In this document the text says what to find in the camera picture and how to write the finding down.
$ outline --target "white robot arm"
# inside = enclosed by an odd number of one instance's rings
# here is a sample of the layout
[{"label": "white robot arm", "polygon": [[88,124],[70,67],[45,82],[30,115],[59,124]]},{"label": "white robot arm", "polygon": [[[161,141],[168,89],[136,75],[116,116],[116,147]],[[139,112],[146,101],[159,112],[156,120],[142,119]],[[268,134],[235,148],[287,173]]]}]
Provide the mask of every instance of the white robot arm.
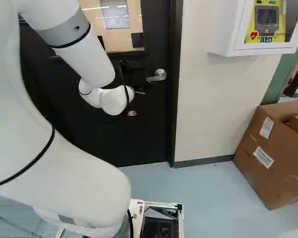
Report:
[{"label": "white robot arm", "polygon": [[18,13],[81,75],[87,101],[112,115],[127,103],[122,86],[99,89],[115,72],[76,0],[0,0],[0,195],[69,230],[112,238],[126,223],[129,180],[67,142],[32,104],[20,71]]},{"label": "white robot arm", "polygon": [[[15,0],[18,13],[80,76],[80,95],[116,116],[126,107],[123,86],[101,89],[115,78],[114,68],[96,33],[75,0]],[[126,87],[129,102],[135,96]]]}]

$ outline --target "label on box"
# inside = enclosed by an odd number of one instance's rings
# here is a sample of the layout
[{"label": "label on box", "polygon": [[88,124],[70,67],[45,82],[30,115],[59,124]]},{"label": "label on box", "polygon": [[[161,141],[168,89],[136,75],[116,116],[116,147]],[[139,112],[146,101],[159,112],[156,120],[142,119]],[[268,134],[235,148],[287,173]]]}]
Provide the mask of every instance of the label on box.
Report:
[{"label": "label on box", "polygon": [[266,118],[262,128],[260,129],[259,134],[265,137],[266,139],[268,139],[270,136],[270,133],[272,132],[274,124],[275,123],[272,120],[270,120],[269,118]]},{"label": "label on box", "polygon": [[259,146],[253,153],[253,155],[262,163],[267,169],[269,169],[275,162],[268,154],[266,154]]}]

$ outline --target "door handle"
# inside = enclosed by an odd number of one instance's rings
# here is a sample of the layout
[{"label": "door handle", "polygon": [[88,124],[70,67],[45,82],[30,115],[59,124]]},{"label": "door handle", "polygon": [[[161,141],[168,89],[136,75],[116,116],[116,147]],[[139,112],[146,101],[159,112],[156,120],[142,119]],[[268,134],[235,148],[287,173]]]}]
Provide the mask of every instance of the door handle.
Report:
[{"label": "door handle", "polygon": [[163,81],[166,78],[167,78],[167,72],[164,69],[159,68],[154,72],[154,77],[146,78],[146,81],[147,82]]}]

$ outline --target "defibrillator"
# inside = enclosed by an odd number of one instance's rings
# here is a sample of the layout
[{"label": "defibrillator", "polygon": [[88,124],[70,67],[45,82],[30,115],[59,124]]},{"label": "defibrillator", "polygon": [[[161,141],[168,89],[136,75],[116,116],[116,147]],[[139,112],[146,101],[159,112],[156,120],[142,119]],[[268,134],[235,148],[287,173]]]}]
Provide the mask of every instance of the defibrillator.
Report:
[{"label": "defibrillator", "polygon": [[255,0],[245,43],[285,42],[286,0]]}]

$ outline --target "red heart logo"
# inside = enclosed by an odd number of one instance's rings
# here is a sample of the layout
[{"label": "red heart logo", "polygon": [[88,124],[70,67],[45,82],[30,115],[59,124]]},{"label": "red heart logo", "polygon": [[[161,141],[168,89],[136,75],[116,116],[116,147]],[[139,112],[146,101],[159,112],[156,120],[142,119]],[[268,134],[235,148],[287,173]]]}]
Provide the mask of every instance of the red heart logo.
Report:
[{"label": "red heart logo", "polygon": [[256,36],[258,35],[257,32],[252,32],[250,33],[250,37],[252,38],[252,40],[254,40],[256,38]]}]

